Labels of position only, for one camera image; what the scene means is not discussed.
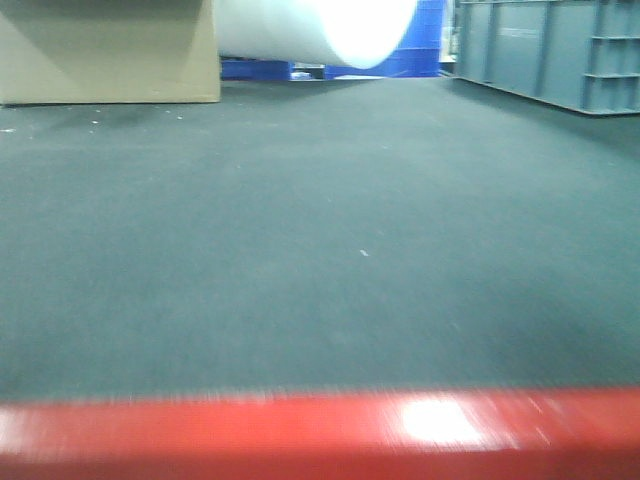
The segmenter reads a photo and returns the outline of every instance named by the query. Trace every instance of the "white roll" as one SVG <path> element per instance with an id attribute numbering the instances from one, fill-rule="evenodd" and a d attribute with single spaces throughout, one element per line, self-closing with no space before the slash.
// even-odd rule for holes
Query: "white roll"
<path id="1" fill-rule="evenodd" d="M 215 0 L 221 55 L 371 68 L 404 35 L 417 0 Z"/>

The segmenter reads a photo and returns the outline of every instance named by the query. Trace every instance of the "gray plastic crate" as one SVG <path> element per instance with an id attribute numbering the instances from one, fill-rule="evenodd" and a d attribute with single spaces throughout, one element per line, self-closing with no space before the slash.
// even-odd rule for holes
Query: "gray plastic crate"
<path id="1" fill-rule="evenodd" d="M 456 74 L 592 115 L 640 113 L 640 0 L 465 1 Z"/>

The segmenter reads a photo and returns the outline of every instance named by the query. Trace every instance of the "red edge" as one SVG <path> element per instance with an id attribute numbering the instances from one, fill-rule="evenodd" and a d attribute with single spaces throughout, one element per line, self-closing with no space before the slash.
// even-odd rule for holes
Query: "red edge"
<path id="1" fill-rule="evenodd" d="M 0 479 L 638 480 L 640 388 L 0 404 Z"/>

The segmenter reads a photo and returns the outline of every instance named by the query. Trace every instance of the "cardboard box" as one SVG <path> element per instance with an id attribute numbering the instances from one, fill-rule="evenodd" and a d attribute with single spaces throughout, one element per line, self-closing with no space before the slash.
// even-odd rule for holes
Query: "cardboard box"
<path id="1" fill-rule="evenodd" d="M 217 102 L 213 0 L 0 0 L 0 100 Z"/>

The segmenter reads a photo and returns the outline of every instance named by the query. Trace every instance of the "blue object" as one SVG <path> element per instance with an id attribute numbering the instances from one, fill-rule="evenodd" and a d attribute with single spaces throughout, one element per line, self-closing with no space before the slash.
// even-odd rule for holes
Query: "blue object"
<path id="1" fill-rule="evenodd" d="M 359 69 L 327 65 L 324 78 L 345 75 L 373 77 L 437 77 L 440 74 L 440 42 L 444 0 L 420 0 L 398 49 L 377 67 Z"/>
<path id="2" fill-rule="evenodd" d="M 223 80 L 290 80 L 293 64 L 274 60 L 223 60 Z"/>
<path id="3" fill-rule="evenodd" d="M 443 9 L 443 0 L 420 0 L 398 48 L 440 48 Z"/>
<path id="4" fill-rule="evenodd" d="M 440 74 L 439 48 L 403 48 L 374 68 L 366 70 L 327 65 L 324 78 L 331 80 L 344 75 L 371 77 L 437 77 Z"/>

